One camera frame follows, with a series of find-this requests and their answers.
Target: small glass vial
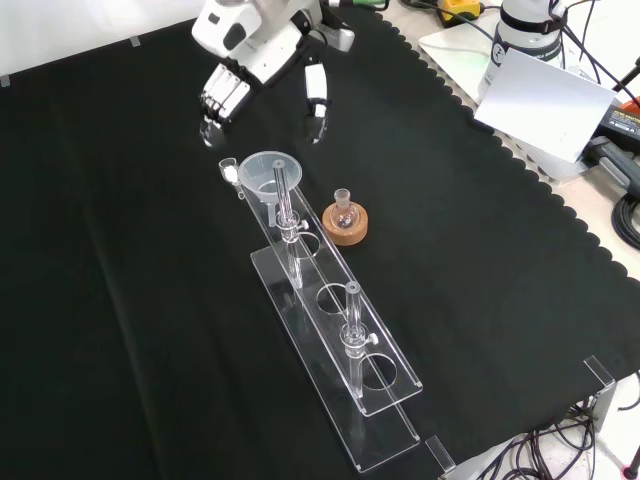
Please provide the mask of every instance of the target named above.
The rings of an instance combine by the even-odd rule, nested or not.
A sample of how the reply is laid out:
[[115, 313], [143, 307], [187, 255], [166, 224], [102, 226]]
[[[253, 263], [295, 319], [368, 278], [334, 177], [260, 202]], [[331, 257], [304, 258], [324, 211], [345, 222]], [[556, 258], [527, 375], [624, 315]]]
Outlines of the small glass vial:
[[339, 188], [333, 195], [336, 204], [331, 211], [331, 223], [336, 228], [347, 229], [358, 224], [360, 214], [351, 203], [351, 193], [346, 188]]

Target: white robot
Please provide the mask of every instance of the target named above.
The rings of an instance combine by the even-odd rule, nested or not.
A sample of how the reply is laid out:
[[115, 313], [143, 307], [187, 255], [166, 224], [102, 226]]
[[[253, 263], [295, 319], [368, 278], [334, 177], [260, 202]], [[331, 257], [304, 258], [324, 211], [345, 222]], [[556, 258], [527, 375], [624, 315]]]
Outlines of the white robot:
[[[207, 0], [192, 34], [220, 59], [200, 96], [200, 133], [210, 147], [223, 141], [223, 129], [243, 104], [298, 59], [305, 35], [343, 52], [355, 36], [318, 0]], [[305, 129], [309, 141], [317, 143], [327, 125], [327, 79], [315, 56], [307, 56], [305, 63]]]
[[[382, 4], [389, 0], [207, 0], [193, 26], [196, 41], [220, 59], [200, 96], [201, 136], [217, 146], [223, 130], [246, 101], [298, 59], [305, 35], [348, 52], [355, 34], [328, 7]], [[421, 0], [439, 8], [437, 0]], [[480, 91], [491, 84], [508, 48], [560, 64], [560, 31], [567, 14], [561, 0], [504, 0], [495, 32], [492, 61]], [[327, 78], [314, 56], [305, 58], [309, 141], [321, 140], [327, 126]]]

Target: yellow device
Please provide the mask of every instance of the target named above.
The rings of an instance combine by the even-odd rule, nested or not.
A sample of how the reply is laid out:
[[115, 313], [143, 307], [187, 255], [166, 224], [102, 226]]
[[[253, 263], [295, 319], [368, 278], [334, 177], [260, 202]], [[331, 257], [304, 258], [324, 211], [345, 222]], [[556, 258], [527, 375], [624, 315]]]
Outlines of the yellow device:
[[[479, 0], [438, 0], [438, 6], [450, 12], [457, 13], [467, 20], [476, 20], [484, 10]], [[440, 17], [440, 21], [445, 28], [463, 23], [453, 15], [439, 10], [438, 17]]]

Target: black cable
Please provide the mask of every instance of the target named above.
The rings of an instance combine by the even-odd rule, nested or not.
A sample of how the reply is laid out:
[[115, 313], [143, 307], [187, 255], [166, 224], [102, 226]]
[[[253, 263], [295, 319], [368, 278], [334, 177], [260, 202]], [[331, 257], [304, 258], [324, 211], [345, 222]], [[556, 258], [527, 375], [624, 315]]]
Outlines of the black cable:
[[599, 2], [600, 0], [580, 0], [579, 2], [572, 3], [571, 5], [569, 5], [569, 6], [567, 7], [567, 10], [569, 10], [570, 8], [575, 7], [576, 5], [582, 5], [583, 3], [591, 3], [591, 2], [593, 2], [593, 1], [597, 1], [597, 2]]
[[457, 18], [461, 22], [471, 25], [473, 28], [478, 30], [480, 33], [482, 33], [485, 37], [487, 37], [493, 43], [493, 36], [490, 33], [488, 33], [485, 29], [479, 27], [478, 25], [473, 23], [471, 20], [469, 20], [468, 18], [465, 18], [462, 15], [459, 15], [454, 12], [450, 12], [449, 10], [440, 8], [437, 5], [431, 5], [430, 3], [427, 3], [424, 0], [400, 0], [400, 2], [407, 7], [417, 8], [420, 10], [438, 10], [439, 12], [446, 13], [447, 15], [451, 15], [452, 17]]
[[[638, 380], [640, 380], [640, 372], [636, 372], [636, 375], [638, 376]], [[629, 410], [633, 410], [634, 408], [636, 408], [638, 405], [640, 405], [640, 397], [638, 397], [638, 400], [636, 400], [633, 405], [629, 405], [628, 407], [620, 407], [618, 411], [628, 412]]]
[[[591, 14], [593, 13], [593, 8], [596, 6], [596, 0], [591, 0], [591, 8], [589, 8], [589, 15], [587, 15], [587, 22], [584, 24], [584, 31], [582, 32], [582, 45], [584, 46], [587, 40], [587, 30], [589, 29], [589, 22], [591, 21]], [[579, 60], [582, 60], [582, 55], [584, 54], [584, 50], [580, 52]]]
[[560, 50], [562, 52], [562, 69], [567, 69], [567, 57], [564, 54], [564, 36], [562, 30], [560, 30]]
[[611, 78], [611, 80], [613, 80], [614, 82], [616, 82], [616, 84], [622, 88], [622, 90], [624, 90], [627, 95], [629, 95], [629, 97], [631, 97], [631, 99], [634, 101], [634, 103], [638, 106], [638, 108], [640, 108], [640, 101], [633, 95], [633, 93], [631, 93], [631, 91], [625, 87], [624, 85], [622, 85], [622, 83], [620, 83], [620, 80], [618, 80], [616, 77], [614, 77], [611, 72], [609, 72], [609, 70], [607, 70], [606, 68], [604, 68], [602, 66], [602, 64], [600, 62], [598, 62], [598, 60], [596, 60], [593, 55], [591, 55], [588, 50], [586, 48], [584, 48], [584, 45], [582, 45], [582, 42], [580, 42], [580, 40], [578, 40], [578, 37], [576, 37], [576, 35], [571, 31], [571, 29], [569, 28], [569, 26], [565, 26], [564, 28], [564, 32], [567, 34], [567, 36], [578, 46], [578, 48], [580, 48], [580, 50], [582, 50], [584, 52], [584, 54], [587, 56], [587, 58], [592, 62], [592, 64], [597, 65], [598, 67], [600, 67], [600, 70], [602, 70], [604, 73], [607, 74], [607, 76], [609, 78]]
[[[579, 410], [579, 411], [578, 411], [578, 410], [577, 410], [577, 413], [578, 413], [580, 416], [585, 416], [585, 415], [586, 415], [586, 413], [585, 413], [584, 411], [582, 411], [582, 410]], [[580, 426], [585, 427], [585, 428], [588, 428], [588, 426], [592, 423], [592, 421], [591, 421], [589, 418], [588, 418], [587, 420], [577, 420], [577, 419], [575, 419], [575, 418], [573, 418], [573, 417], [569, 416], [569, 417], [568, 417], [568, 419], [569, 419], [569, 420], [573, 420], [575, 423], [574, 423], [574, 424], [572, 424], [572, 425], [566, 425], [566, 426], [562, 426], [562, 427], [560, 427], [560, 426], [558, 426], [558, 425], [554, 425], [554, 428], [551, 428], [551, 429], [546, 430], [546, 431], [544, 431], [544, 432], [540, 432], [540, 431], [538, 431], [538, 432], [537, 432], [537, 436], [538, 436], [538, 438], [539, 438], [539, 437], [543, 437], [543, 436], [545, 436], [545, 435], [551, 435], [551, 434], [553, 434], [553, 433], [561, 432], [561, 431], [564, 431], [564, 430], [570, 430], [570, 429], [577, 428], [577, 427], [580, 427]], [[490, 472], [493, 472], [493, 474], [491, 475], [491, 477], [490, 477], [488, 480], [495, 480], [495, 479], [497, 478], [497, 476], [498, 476], [498, 473], [499, 473], [499, 471], [500, 471], [500, 467], [502, 466], [502, 463], [503, 463], [503, 460], [504, 460], [504, 458], [505, 458], [506, 454], [507, 454], [510, 450], [512, 450], [513, 448], [515, 448], [515, 447], [521, 447], [521, 446], [523, 446], [526, 442], [528, 442], [528, 441], [530, 440], [530, 438], [531, 438], [531, 437], [530, 437], [530, 435], [531, 435], [531, 434], [528, 434], [528, 435], [527, 435], [523, 440], [520, 440], [520, 441], [518, 441], [518, 442], [515, 442], [515, 441], [513, 441], [513, 440], [512, 440], [512, 441], [511, 441], [511, 443], [509, 443], [509, 445], [507, 445], [507, 446], [502, 450], [502, 452], [500, 452], [500, 453], [498, 454], [498, 456], [497, 456], [497, 457], [496, 457], [496, 458], [495, 458], [495, 459], [494, 459], [494, 460], [493, 460], [493, 461], [492, 461], [492, 462], [487, 466], [487, 468], [486, 468], [486, 469], [485, 469], [485, 470], [484, 470], [484, 471], [479, 475], [478, 480], [485, 480], [485, 479], [486, 479], [486, 476], [487, 476]], [[522, 473], [523, 473], [523, 474], [524, 474], [524, 473], [526, 473], [526, 472], [527, 472], [527, 470], [534, 471], [533, 469], [526, 469], [526, 468], [522, 468], [522, 467], [520, 467], [520, 469], [521, 469], [521, 471], [522, 471]], [[520, 472], [519, 472], [517, 469], [515, 469], [515, 470], [512, 470], [511, 472], [509, 472], [507, 475], [509, 475], [509, 474], [511, 474], [511, 475], [512, 475], [512, 477], [511, 477], [511, 478], [514, 478], [514, 479], [515, 479], [515, 478], [517, 478], [517, 476], [518, 476], [518, 475], [520, 475]], [[536, 478], [541, 478], [541, 477], [540, 477], [540, 474], [539, 474], [538, 472], [536, 472], [536, 475], [537, 475], [537, 476], [536, 476]]]
[[622, 197], [611, 212], [611, 223], [618, 236], [627, 245], [640, 250], [640, 232], [633, 226], [633, 212], [640, 201], [627, 193]]

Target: rack hole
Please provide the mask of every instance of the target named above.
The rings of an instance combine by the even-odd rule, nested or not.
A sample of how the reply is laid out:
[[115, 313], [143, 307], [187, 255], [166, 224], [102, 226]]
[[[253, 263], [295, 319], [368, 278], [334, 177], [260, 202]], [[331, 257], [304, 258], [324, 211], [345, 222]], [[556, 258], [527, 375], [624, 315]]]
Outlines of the rack hole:
[[329, 283], [318, 290], [318, 308], [326, 313], [342, 313], [346, 310], [347, 295], [341, 283]]
[[384, 390], [393, 385], [398, 376], [396, 364], [386, 355], [372, 353], [360, 361], [362, 384], [371, 390]]

